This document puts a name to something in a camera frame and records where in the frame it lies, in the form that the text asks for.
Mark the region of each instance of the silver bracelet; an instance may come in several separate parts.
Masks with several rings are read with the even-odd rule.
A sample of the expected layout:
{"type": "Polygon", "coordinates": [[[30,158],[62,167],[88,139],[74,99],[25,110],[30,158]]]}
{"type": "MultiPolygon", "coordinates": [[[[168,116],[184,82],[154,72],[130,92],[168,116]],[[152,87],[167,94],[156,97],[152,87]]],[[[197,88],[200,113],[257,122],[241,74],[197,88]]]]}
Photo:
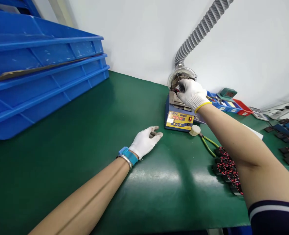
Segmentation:
{"type": "Polygon", "coordinates": [[[121,157],[121,158],[125,159],[126,162],[127,162],[128,165],[129,165],[129,167],[130,167],[129,170],[131,170],[131,168],[132,168],[132,163],[131,163],[131,161],[130,161],[125,155],[122,155],[122,154],[119,154],[116,158],[118,158],[118,157],[121,157]]]}

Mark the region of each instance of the white knob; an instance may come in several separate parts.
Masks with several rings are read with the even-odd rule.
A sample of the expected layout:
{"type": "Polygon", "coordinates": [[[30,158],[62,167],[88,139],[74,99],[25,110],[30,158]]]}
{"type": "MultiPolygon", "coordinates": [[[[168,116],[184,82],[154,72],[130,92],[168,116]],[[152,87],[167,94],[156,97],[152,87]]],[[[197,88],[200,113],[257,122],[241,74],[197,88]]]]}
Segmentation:
{"type": "Polygon", "coordinates": [[[198,134],[200,134],[201,132],[201,128],[197,125],[192,125],[191,131],[189,132],[190,135],[192,136],[196,136],[198,134]]]}

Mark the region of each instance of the red digital display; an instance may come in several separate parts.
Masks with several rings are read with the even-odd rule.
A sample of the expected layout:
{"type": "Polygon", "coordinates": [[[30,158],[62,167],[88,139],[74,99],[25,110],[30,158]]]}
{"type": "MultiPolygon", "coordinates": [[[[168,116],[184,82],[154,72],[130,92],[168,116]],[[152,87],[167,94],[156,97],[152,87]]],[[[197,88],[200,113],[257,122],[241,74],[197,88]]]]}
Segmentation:
{"type": "Polygon", "coordinates": [[[226,94],[225,94],[226,96],[229,96],[229,97],[233,97],[234,95],[235,95],[235,93],[232,93],[232,92],[227,92],[226,94]]]}

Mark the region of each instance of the blue anti-static wrist strap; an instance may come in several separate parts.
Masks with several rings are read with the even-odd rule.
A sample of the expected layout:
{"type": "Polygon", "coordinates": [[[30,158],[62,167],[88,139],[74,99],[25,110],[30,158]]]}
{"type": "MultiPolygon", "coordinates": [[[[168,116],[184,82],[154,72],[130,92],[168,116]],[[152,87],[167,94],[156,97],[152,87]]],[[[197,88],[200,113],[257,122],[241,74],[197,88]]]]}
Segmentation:
{"type": "Polygon", "coordinates": [[[123,147],[118,153],[126,156],[126,158],[129,159],[132,165],[135,165],[138,161],[137,157],[132,153],[128,151],[128,147],[123,147]]]}

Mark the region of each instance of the power strip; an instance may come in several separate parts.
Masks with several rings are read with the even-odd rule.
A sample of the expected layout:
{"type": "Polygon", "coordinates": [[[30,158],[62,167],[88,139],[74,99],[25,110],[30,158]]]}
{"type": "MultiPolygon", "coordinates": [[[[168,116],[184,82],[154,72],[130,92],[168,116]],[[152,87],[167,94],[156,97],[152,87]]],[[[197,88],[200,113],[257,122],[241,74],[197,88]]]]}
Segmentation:
{"type": "Polygon", "coordinates": [[[285,104],[285,105],[283,106],[283,108],[282,108],[282,109],[284,109],[283,111],[280,111],[280,110],[279,110],[279,111],[275,112],[274,114],[272,114],[272,115],[269,116],[269,117],[270,117],[271,119],[278,119],[278,118],[284,116],[285,114],[289,113],[289,109],[286,109],[286,108],[285,108],[286,105],[289,105],[289,103],[288,103],[288,104],[285,104]]]}

